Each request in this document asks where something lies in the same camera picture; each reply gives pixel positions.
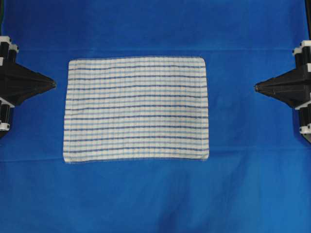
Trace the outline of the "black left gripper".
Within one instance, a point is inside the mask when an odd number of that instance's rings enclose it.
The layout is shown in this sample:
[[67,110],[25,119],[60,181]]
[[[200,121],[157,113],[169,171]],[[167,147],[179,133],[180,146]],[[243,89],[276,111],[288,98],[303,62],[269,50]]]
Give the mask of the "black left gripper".
[[[15,106],[21,105],[25,100],[45,93],[56,87],[56,82],[38,72],[34,72],[16,61],[19,47],[12,44],[9,36],[0,37],[0,132],[7,133],[10,130],[13,109]],[[48,83],[43,87],[31,87],[26,90],[13,92],[9,87],[9,76],[26,80]]]

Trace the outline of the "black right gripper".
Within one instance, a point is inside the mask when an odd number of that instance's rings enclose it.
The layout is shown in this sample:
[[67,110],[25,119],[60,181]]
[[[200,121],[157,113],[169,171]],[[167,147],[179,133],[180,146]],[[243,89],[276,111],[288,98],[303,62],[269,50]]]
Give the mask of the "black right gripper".
[[[293,50],[293,56],[295,70],[259,82],[255,84],[254,89],[295,108],[299,115],[299,132],[311,133],[311,41],[303,40],[300,46]],[[302,90],[269,87],[293,83],[298,83]]]

